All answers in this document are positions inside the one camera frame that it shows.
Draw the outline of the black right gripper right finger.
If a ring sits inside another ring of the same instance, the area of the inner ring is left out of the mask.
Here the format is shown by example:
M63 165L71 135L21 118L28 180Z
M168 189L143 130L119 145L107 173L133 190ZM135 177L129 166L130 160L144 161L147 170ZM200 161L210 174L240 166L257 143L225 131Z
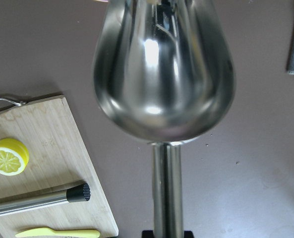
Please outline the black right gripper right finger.
M184 238L194 238L192 231L184 231Z

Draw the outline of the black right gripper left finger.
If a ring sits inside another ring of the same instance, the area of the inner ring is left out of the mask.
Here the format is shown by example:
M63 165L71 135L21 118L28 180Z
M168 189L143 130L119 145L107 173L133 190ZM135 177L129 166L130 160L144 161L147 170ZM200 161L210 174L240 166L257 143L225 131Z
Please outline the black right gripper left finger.
M141 237L142 238L155 238L154 232L152 230L143 230Z

